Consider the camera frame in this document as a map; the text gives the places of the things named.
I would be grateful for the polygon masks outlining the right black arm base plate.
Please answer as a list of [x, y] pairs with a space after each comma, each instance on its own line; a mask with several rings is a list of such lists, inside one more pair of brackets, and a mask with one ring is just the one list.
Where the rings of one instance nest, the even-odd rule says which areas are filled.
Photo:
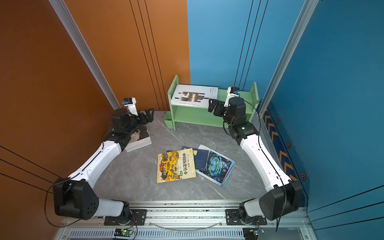
[[250, 217], [246, 214], [242, 208], [238, 209], [226, 209], [226, 222], [229, 226], [235, 225], [258, 225], [266, 226], [267, 219], [264, 216]]

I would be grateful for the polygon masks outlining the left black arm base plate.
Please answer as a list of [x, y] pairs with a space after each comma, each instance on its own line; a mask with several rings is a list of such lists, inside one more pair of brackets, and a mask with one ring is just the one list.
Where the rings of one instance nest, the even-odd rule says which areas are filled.
[[146, 209], [129, 210], [118, 217], [105, 217], [105, 226], [143, 226], [147, 217]]

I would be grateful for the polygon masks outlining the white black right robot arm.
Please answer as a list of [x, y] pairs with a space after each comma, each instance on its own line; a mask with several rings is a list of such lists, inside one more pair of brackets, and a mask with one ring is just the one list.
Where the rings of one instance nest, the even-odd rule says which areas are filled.
[[282, 170], [265, 148], [260, 130], [246, 118], [246, 105], [247, 101], [240, 97], [230, 98], [227, 103], [210, 99], [208, 111], [228, 124], [230, 136], [249, 156], [265, 185], [266, 194], [261, 198], [241, 203], [241, 221], [246, 225], [257, 217], [279, 221], [299, 209], [304, 189]]

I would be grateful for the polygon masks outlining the white book with brown pattern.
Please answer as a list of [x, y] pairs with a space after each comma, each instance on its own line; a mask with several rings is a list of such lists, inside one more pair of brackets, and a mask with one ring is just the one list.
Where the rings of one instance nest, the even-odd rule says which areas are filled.
[[207, 109], [209, 99], [217, 99], [218, 90], [218, 87], [177, 85], [172, 94], [171, 104]]

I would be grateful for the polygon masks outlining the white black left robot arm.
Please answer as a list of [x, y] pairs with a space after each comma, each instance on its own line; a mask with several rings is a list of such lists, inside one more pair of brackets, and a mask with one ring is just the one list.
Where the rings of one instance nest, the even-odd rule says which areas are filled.
[[126, 108], [115, 110], [109, 133], [96, 152], [66, 179], [59, 178], [53, 184], [56, 215], [79, 220], [104, 217], [121, 225], [132, 219], [128, 202], [101, 199], [93, 188], [105, 168], [127, 147], [132, 134], [153, 121], [154, 111], [134, 114]]

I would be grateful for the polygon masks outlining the white LOVER book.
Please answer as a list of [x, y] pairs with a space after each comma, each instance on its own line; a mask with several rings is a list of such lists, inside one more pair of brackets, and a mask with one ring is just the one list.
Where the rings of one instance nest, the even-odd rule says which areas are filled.
[[139, 126], [138, 129], [136, 129], [131, 134], [131, 140], [129, 141], [128, 145], [125, 147], [125, 151], [131, 152], [139, 148], [148, 146], [151, 143], [152, 143], [152, 140], [150, 138], [150, 134], [147, 126], [141, 125]]

